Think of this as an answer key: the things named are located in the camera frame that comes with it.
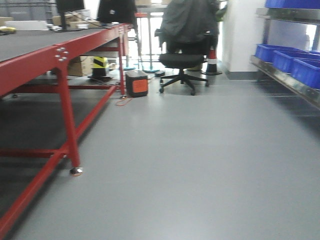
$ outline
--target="blue plastic bin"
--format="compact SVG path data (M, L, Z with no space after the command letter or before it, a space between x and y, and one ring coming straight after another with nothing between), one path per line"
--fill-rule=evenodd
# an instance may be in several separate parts
M310 88L320 89L320 60L293 60L293 78Z
M320 54L310 52L274 51L272 65L284 73L292 74L294 59L320 60Z
M319 0L266 0L266 8L320 9Z
M255 56L267 63L272 63L274 60L274 51L294 51L303 52L302 50L289 46L278 46L268 44L257 44Z

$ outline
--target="red metal table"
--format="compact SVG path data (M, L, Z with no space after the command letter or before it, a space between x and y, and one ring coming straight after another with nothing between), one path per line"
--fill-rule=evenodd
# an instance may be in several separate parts
M46 158L47 162L33 180L0 218L0 240L12 228L20 214L32 201L61 159L69 158L73 176L82 174L77 140L98 115L110 96L120 89L125 94L122 56L128 50L128 26L119 24L110 29L86 29L77 32L18 31L1 36L4 51L0 56L0 97L9 93L57 93L61 107L67 140L59 149L8 149L0 148L0 157ZM108 47L117 42L117 47ZM88 52L118 52L120 84L118 86L68 86L68 63ZM57 84L26 84L30 80L54 70ZM107 90L85 119L76 127L70 89Z

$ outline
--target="red table frame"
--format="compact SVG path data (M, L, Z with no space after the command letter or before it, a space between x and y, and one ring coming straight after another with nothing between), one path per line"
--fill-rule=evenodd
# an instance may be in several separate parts
M125 56L128 51L127 33L128 26L120 24L111 29L101 29L0 62L0 96L8 93L58 93L67 136L66 142L59 149L0 148L0 157L48 158L42 169L0 218L0 240L12 228L61 159L67 157L71 160L73 171L78 170L74 172L75 176L82 173L77 140L117 89L120 89L123 96L125 95L122 56ZM110 41L117 41L117 47L107 47L106 43ZM68 86L69 60L92 51L119 53L120 84L118 86ZM24 85L52 69L55 69L57 85ZM70 89L108 89L78 127L75 126Z

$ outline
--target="black case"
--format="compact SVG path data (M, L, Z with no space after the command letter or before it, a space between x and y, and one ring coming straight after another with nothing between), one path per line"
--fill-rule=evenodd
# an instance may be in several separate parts
M126 92L133 98L148 94L148 76L144 71L134 70L125 73Z

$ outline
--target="chair seat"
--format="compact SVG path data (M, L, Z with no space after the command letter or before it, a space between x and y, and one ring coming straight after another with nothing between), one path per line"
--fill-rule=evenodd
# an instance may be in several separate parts
M164 53L159 57L159 62L171 69L193 68L204 60L204 56L198 54Z

